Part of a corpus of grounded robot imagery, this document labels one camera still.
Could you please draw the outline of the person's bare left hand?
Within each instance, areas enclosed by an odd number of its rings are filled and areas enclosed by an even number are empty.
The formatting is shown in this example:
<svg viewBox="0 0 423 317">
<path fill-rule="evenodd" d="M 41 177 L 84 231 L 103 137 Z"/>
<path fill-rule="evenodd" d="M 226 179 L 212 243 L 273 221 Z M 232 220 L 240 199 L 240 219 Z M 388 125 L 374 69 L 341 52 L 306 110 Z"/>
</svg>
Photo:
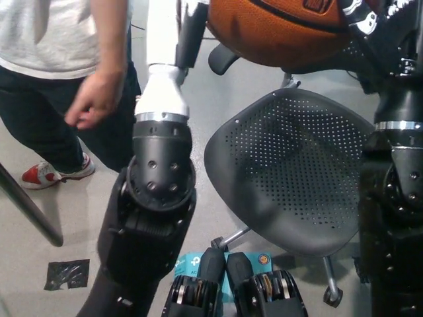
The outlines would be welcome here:
<svg viewBox="0 0 423 317">
<path fill-rule="evenodd" d="M 77 129 L 92 128 L 115 111 L 122 96 L 123 68 L 100 67 L 79 87 L 65 115 L 65 122 Z"/>
</svg>

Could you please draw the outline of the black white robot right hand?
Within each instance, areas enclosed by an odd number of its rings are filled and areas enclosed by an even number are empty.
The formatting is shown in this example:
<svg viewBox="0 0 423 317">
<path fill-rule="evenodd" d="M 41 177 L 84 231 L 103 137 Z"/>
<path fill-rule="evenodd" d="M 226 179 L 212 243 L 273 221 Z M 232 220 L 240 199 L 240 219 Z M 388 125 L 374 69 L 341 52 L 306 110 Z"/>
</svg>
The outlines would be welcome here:
<svg viewBox="0 0 423 317">
<path fill-rule="evenodd" d="M 376 13 L 366 1 L 340 1 L 353 39 L 385 78 L 378 130 L 422 131 L 422 2 L 392 1 Z"/>
</svg>

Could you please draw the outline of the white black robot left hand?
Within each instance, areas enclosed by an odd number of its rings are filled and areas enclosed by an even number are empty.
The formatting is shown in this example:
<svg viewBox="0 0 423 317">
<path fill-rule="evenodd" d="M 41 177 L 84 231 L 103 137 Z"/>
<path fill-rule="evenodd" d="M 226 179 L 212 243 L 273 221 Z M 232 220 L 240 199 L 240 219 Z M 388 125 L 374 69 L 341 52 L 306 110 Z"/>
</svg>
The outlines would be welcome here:
<svg viewBox="0 0 423 317">
<path fill-rule="evenodd" d="M 180 87 L 195 66 L 208 19 L 209 1 L 150 1 L 146 28 L 148 80 L 137 99 L 139 122 L 188 123 Z"/>
</svg>

